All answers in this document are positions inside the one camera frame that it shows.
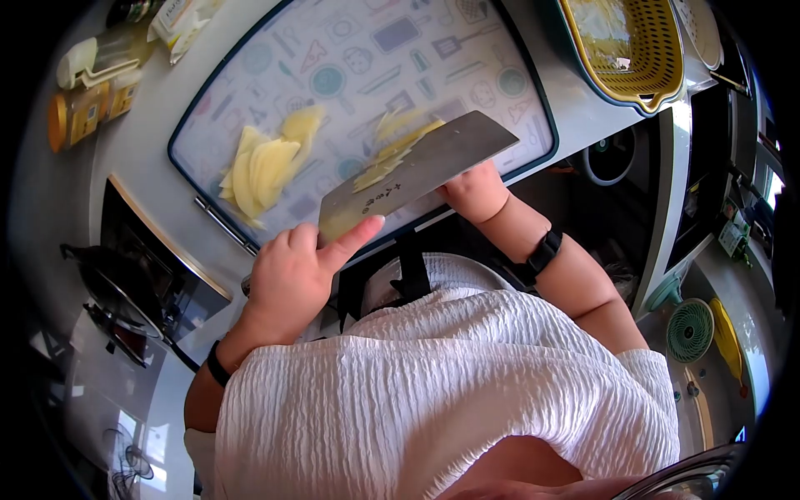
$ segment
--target white shirt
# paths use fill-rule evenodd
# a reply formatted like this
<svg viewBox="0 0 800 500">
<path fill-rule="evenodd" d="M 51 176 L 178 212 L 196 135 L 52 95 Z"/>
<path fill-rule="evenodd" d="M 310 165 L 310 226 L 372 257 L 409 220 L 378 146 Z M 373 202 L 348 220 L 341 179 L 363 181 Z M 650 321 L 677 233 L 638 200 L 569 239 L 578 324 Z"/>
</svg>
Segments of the white shirt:
<svg viewBox="0 0 800 500">
<path fill-rule="evenodd" d="M 510 435 L 543 439 L 584 479 L 678 460 L 661 354 L 613 356 L 488 268 L 425 260 L 433 293 L 245 360 L 217 433 L 186 431 L 204 498 L 435 498 Z M 370 279 L 365 310 L 397 297 L 399 271 Z"/>
</svg>

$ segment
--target window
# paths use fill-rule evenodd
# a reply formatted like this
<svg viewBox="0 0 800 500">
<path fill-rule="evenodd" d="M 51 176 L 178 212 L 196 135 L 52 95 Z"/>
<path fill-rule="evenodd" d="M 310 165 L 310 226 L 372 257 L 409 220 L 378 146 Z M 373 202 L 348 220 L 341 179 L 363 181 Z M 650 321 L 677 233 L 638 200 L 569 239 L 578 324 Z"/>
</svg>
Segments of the window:
<svg viewBox="0 0 800 500">
<path fill-rule="evenodd" d="M 775 195 L 780 194 L 783 189 L 783 182 L 780 177 L 773 170 L 770 170 L 766 176 L 766 195 L 764 198 L 770 204 L 772 210 L 775 210 Z"/>
</svg>

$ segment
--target countertop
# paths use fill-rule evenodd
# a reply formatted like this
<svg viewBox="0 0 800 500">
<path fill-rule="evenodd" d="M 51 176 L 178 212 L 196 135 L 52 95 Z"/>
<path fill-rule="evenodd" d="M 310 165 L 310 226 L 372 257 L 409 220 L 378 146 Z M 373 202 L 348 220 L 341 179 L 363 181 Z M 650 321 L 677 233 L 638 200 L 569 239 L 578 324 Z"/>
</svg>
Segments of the countertop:
<svg viewBox="0 0 800 500">
<path fill-rule="evenodd" d="M 170 163 L 166 144 L 208 75 L 244 33 L 277 3 L 277 0 L 227 2 L 186 56 L 173 67 L 159 47 L 143 68 L 131 111 L 98 132 L 90 184 L 90 240 L 99 242 L 103 187 L 113 173 L 176 246 L 212 279 L 233 292 L 234 303 L 194 334 L 199 336 L 200 344 L 225 332 L 238 316 L 244 301 L 239 283 L 250 272 L 253 258 L 194 204 L 196 193 Z M 503 4 L 516 21 L 534 60 L 560 138 L 556 155 L 548 163 L 509 180 L 509 184 L 642 119 L 631 108 L 612 106 L 600 99 L 558 58 L 530 2 L 505 0 Z M 684 49 L 687 87 L 705 84 L 710 77 L 694 48 Z M 193 342 L 191 337 L 185 342 Z"/>
</svg>

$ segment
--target yellow colander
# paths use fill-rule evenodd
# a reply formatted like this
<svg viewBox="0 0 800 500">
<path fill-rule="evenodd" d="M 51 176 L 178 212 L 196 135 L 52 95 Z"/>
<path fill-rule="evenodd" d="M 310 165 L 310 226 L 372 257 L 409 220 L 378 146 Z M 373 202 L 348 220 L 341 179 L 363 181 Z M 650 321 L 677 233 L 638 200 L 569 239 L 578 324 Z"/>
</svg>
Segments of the yellow colander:
<svg viewBox="0 0 800 500">
<path fill-rule="evenodd" d="M 558 0 L 586 81 L 605 100 L 653 116 L 679 96 L 683 51 L 669 0 Z"/>
</svg>

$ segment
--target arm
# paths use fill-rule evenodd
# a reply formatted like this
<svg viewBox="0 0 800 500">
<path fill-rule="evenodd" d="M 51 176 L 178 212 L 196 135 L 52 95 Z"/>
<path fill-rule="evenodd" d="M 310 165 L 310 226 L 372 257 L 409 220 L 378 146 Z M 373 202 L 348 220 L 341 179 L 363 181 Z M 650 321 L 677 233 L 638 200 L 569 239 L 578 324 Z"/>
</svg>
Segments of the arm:
<svg viewBox="0 0 800 500">
<path fill-rule="evenodd" d="M 250 300 L 217 346 L 222 368 L 233 374 L 255 349 L 291 345 L 325 306 L 334 274 L 383 227 L 383 217 L 364 219 L 317 250 L 318 229 L 303 223 L 266 243 L 253 264 Z M 183 407 L 187 429 L 215 432 L 225 390 L 203 363 Z"/>
<path fill-rule="evenodd" d="M 448 182 L 438 192 L 516 263 L 528 259 L 552 226 L 508 191 L 491 160 Z M 648 349 L 606 272 L 566 234 L 558 255 L 537 276 L 536 289 L 612 354 Z"/>
</svg>

